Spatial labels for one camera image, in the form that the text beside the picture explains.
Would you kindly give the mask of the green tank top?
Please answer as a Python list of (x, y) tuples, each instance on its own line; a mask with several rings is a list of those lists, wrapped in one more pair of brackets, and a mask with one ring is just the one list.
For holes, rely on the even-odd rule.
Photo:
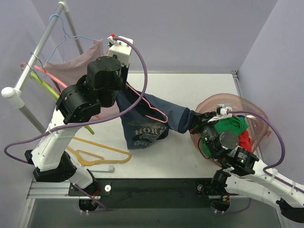
[(248, 124), (245, 119), (233, 115), (231, 118), (219, 120), (215, 124), (215, 127), (219, 134), (224, 131), (231, 131), (238, 137), (242, 132), (248, 129)]

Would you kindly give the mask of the dark grey-blue tank top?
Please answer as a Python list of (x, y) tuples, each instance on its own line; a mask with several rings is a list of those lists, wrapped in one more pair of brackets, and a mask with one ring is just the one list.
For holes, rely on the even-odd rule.
[(155, 141), (166, 138), (170, 130), (186, 133), (190, 129), (195, 114), (193, 110), (150, 94), (144, 96), (151, 105), (163, 111), (169, 120), (167, 123), (160, 123), (145, 117), (144, 114), (145, 111), (148, 111), (148, 107), (145, 102), (140, 100), (136, 107), (121, 116), (128, 150), (145, 149)]

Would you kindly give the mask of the pink wire hanger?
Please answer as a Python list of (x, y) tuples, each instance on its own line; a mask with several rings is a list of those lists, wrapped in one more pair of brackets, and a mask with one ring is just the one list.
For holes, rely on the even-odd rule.
[(168, 116), (160, 109), (151, 105), (150, 102), (145, 98), (145, 96), (143, 96), (141, 100), (143, 102), (145, 102), (145, 104), (148, 107), (148, 111), (145, 111), (145, 114), (144, 114), (145, 117), (158, 121), (163, 124), (166, 124), (168, 122), (168, 120), (169, 120)]

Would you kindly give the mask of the yellow plastic hanger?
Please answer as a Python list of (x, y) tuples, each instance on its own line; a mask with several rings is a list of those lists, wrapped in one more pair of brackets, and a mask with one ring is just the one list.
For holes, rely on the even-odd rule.
[(67, 146), (67, 150), (72, 153), (73, 155), (75, 155), (77, 161), (80, 163), (80, 165), (82, 166), (94, 166), (94, 165), (99, 165), (99, 164), (124, 164), (127, 163), (132, 155), (129, 152), (117, 149), (117, 148), (113, 148), (110, 146), (106, 146), (97, 142), (93, 142), (93, 141), (89, 141), (83, 138), (79, 138), (79, 137), (73, 137), (73, 140), (75, 141), (79, 141), (82, 143), (86, 143), (98, 148), (102, 148), (105, 150), (109, 150), (115, 153), (119, 153), (119, 154), (123, 154), (126, 157), (124, 159), (105, 159), (103, 156), (101, 156), (98, 152), (99, 150), (97, 150), (97, 152), (88, 152), (85, 150), (80, 150), (80, 149), (73, 149), (70, 146)]

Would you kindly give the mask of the pink plastic hanger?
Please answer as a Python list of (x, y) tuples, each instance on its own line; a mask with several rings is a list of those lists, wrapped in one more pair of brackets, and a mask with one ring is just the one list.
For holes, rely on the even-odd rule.
[(54, 75), (52, 75), (51, 73), (49, 73), (48, 71), (46, 71), (43, 67), (40, 67), (40, 66), (37, 66), (37, 65), (34, 65), (33, 67), (30, 68), (30, 78), (33, 78), (36, 81), (42, 83), (42, 78), (40, 78), (38, 76), (38, 74), (37, 74), (36, 71), (41, 72), (45, 76), (48, 76), (51, 80), (54, 81), (54, 83), (57, 83), (61, 87), (63, 87), (63, 88), (67, 87), (67, 85), (65, 83), (63, 83), (61, 80), (59, 80), (57, 77), (55, 77)]

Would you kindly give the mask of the lime green hanger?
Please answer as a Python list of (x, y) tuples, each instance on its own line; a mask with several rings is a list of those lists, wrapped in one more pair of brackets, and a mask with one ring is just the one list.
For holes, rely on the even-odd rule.
[(33, 78), (30, 78), (30, 79), (32, 79), (55, 102), (58, 100), (59, 95), (60, 95), (59, 89), (54, 89), (50, 84), (48, 84), (44, 80), (42, 80), (42, 83), (41, 83), (41, 82), (36, 81)]

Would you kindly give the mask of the red tank top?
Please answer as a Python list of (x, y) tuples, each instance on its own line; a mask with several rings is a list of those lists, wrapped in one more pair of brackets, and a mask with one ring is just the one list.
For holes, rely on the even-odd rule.
[(245, 130), (238, 136), (239, 146), (252, 153), (251, 139), (249, 132)]

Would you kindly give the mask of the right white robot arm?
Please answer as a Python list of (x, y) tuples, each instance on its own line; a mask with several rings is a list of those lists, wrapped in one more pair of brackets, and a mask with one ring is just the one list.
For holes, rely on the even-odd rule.
[(209, 157), (221, 164), (211, 181), (214, 193), (228, 193), (247, 196), (278, 207), (281, 214), (294, 222), (304, 221), (304, 186), (276, 169), (285, 157), (285, 144), (279, 133), (281, 145), (280, 160), (267, 165), (253, 153), (239, 145), (238, 137), (232, 131), (219, 133), (215, 127), (220, 120), (231, 119), (237, 114), (230, 107), (219, 112), (195, 113), (191, 134), (200, 134), (202, 142), (209, 150)]

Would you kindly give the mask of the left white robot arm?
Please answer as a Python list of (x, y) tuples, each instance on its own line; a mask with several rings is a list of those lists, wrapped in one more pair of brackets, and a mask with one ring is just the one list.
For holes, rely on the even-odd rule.
[(87, 73), (66, 87), (56, 102), (51, 123), (33, 150), (25, 152), (32, 163), (37, 182), (69, 181), (85, 195), (98, 190), (93, 174), (71, 160), (66, 148), (81, 128), (71, 124), (87, 123), (101, 108), (114, 105), (118, 92), (125, 87), (126, 75), (117, 55), (102, 56), (87, 65)]

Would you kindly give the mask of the mauve pink tank top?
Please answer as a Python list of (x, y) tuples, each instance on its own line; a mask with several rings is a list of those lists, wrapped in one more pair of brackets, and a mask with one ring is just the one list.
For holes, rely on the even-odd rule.
[[(75, 59), (63, 64), (54, 64), (47, 61), (44, 64), (44, 69), (67, 86), (70, 86), (76, 84), (82, 76), (87, 74), (87, 65), (90, 62), (97, 60), (101, 56), (104, 56), (103, 42), (99, 39), (93, 41), (93, 45)], [(98, 79), (98, 81), (105, 82), (106, 86), (110, 85), (111, 82), (115, 82), (110, 76), (105, 76), (103, 79)], [(114, 105), (111, 107), (101, 107), (100, 113), (92, 116), (89, 121), (104, 119), (118, 113), (119, 108), (115, 101)]]

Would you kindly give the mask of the pink translucent plastic basin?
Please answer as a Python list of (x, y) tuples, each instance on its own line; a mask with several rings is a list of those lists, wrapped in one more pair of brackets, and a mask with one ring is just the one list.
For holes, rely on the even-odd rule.
[[(251, 111), (267, 118), (266, 113), (252, 102), (240, 96), (228, 94), (228, 93), (212, 95), (211, 97), (207, 98), (205, 101), (199, 103), (195, 111), (197, 113), (213, 112), (216, 111), (217, 104), (220, 103), (230, 103), (232, 106), (232, 110), (234, 111), (241, 111), (241, 110)], [(246, 113), (235, 114), (235, 116), (237, 115), (244, 115), (246, 117), (245, 120), (246, 123), (248, 124), (247, 130), (249, 132), (249, 137), (251, 139), (251, 146), (253, 150), (252, 153), (256, 154), (256, 149), (259, 143), (261, 142), (261, 140), (265, 136), (269, 136), (271, 133), (271, 131), (269, 130), (269, 125), (265, 123), (264, 120), (262, 120), (260, 117), (256, 117), (251, 114), (246, 114)], [(207, 148), (202, 143), (202, 140), (200, 138), (201, 137), (199, 134), (191, 135), (191, 140), (195, 148), (200, 152), (203, 158), (210, 160), (212, 163), (220, 167), (221, 164), (219, 162), (209, 158), (209, 152), (207, 152)]]

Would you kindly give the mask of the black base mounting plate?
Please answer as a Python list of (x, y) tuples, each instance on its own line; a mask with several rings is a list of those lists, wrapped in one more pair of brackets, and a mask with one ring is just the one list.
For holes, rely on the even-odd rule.
[(202, 209), (226, 211), (230, 194), (210, 178), (97, 179), (95, 191), (109, 209)]

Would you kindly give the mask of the silver clothes rack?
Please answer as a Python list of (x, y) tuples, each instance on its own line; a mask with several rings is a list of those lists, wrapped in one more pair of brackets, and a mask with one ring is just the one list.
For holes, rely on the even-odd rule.
[[(14, 87), (21, 76), (20, 64), (29, 61), (48, 19), (58, 6), (56, 0), (41, 0), (39, 13), (30, 0), (0, 2), (0, 87)], [(41, 124), (47, 126), (54, 109), (54, 101), (31, 79), (22, 89), (26, 107)], [(39, 135), (36, 127), (8, 99), (0, 99), (0, 148)]]

